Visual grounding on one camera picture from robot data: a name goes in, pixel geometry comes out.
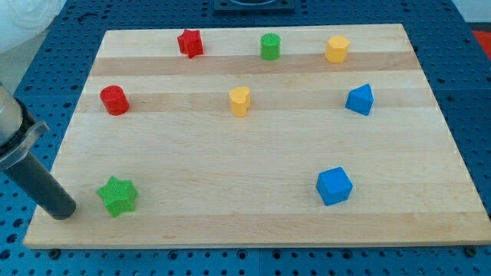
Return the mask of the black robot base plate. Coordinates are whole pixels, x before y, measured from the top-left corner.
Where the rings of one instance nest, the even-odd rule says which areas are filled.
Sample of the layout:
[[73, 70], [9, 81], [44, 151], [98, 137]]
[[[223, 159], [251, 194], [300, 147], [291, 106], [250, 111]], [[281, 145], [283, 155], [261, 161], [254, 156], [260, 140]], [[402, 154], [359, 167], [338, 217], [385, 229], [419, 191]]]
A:
[[213, 0], [215, 14], [232, 12], [293, 12], [294, 0]]

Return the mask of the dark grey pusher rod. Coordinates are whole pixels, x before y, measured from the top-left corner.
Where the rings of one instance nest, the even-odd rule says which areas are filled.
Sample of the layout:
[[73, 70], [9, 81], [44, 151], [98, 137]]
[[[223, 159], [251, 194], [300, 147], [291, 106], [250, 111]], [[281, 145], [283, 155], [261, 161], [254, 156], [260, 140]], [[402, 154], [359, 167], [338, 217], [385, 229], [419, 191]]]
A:
[[32, 153], [5, 172], [53, 219], [64, 220], [74, 214], [74, 199]]

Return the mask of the clear plastic tool flange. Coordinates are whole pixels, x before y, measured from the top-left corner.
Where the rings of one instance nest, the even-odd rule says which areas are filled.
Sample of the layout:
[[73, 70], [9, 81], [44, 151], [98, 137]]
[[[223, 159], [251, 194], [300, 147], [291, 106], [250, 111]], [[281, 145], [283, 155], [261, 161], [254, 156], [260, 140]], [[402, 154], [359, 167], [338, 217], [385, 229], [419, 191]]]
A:
[[35, 141], [49, 131], [44, 121], [35, 121], [16, 98], [1, 99], [1, 171], [23, 160]]

